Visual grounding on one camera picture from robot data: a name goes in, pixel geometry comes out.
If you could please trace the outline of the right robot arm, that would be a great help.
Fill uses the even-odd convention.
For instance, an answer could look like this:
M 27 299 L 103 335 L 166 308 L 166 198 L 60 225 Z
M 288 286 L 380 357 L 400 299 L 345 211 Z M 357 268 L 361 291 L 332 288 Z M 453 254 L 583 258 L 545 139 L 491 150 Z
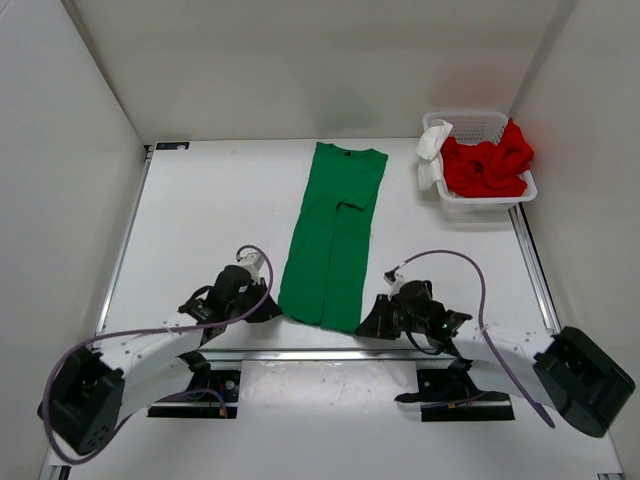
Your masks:
M 452 357 L 418 372 L 418 390 L 397 396 L 418 403 L 425 421 L 510 420 L 511 396 L 554 409 L 583 434 L 601 438 L 636 389 L 633 379 L 583 331 L 558 334 L 504 330 L 446 308 L 428 280 L 392 284 L 357 327 L 365 338 L 406 336 L 423 351 Z

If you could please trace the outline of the green t shirt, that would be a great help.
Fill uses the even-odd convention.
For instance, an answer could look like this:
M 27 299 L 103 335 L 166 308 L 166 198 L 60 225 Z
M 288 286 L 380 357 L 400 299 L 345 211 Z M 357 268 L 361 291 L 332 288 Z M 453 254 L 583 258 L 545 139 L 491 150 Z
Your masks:
M 371 225 L 388 155 L 318 142 L 278 303 L 306 325 L 353 334 L 361 323 Z

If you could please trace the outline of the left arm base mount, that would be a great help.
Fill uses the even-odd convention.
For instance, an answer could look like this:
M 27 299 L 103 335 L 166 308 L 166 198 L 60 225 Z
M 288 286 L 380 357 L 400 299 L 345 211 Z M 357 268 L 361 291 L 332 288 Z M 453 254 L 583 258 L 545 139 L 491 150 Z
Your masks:
M 147 408 L 148 418 L 236 419 L 241 386 L 239 362 L 215 362 L 200 352 L 183 354 L 189 383 L 183 392 L 165 397 Z

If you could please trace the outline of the red t shirt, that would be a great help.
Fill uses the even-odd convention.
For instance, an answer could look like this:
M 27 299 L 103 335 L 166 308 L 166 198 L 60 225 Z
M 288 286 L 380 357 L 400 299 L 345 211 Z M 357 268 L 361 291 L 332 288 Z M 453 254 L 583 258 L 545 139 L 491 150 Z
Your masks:
M 444 180 L 450 191 L 466 198 L 520 197 L 527 189 L 522 175 L 534 151 L 512 119 L 497 144 L 463 145 L 449 137 L 441 149 Z

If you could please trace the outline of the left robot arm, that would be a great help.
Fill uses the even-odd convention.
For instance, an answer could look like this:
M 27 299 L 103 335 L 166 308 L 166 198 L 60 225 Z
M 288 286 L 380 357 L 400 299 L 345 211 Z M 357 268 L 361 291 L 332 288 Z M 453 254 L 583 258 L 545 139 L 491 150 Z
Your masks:
M 123 422 L 151 404 L 217 396 L 201 347 L 236 319 L 262 323 L 281 313 L 263 278 L 248 267 L 229 265 L 159 329 L 121 339 L 109 334 L 101 347 L 71 353 L 58 367 L 38 415 L 75 454 L 95 455 Z

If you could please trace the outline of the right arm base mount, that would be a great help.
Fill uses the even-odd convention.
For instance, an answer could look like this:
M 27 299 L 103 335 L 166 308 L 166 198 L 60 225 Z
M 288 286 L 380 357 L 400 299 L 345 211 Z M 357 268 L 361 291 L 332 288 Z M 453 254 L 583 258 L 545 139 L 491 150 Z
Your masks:
M 478 389 L 461 368 L 419 368 L 417 381 L 423 423 L 515 419 L 507 394 Z

